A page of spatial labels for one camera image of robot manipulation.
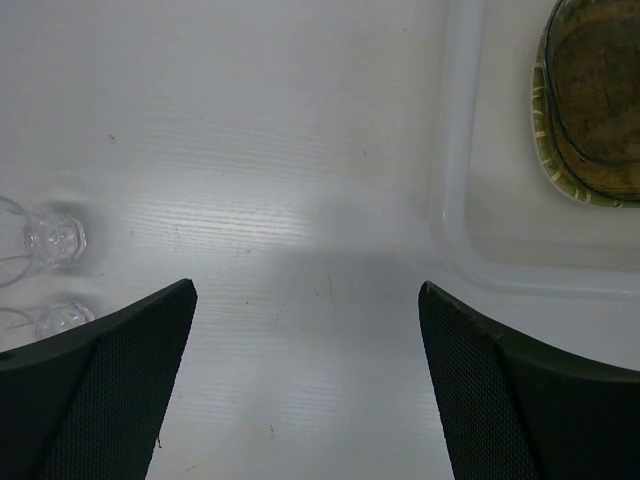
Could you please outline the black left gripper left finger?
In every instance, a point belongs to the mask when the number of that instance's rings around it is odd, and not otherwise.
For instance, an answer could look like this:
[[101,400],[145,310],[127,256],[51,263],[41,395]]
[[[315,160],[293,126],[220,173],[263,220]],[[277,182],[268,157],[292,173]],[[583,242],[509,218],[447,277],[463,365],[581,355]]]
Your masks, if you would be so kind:
[[1,355],[4,479],[143,479],[196,310],[182,279]]

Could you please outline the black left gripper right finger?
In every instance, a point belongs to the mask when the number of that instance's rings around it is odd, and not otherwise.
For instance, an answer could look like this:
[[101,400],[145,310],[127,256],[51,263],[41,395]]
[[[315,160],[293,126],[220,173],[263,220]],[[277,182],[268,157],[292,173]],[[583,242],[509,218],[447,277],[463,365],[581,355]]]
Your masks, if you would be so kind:
[[418,309],[455,478],[638,478],[638,372],[545,344],[431,282]]

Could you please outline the white plastic bin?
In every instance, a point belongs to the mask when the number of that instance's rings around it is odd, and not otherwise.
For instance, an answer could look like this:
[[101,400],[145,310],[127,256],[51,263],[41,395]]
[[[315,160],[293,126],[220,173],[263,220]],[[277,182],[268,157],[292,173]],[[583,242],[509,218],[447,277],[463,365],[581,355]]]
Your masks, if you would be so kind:
[[639,212],[561,191],[534,142],[534,59],[548,1],[448,1],[430,231],[496,291],[639,295]]

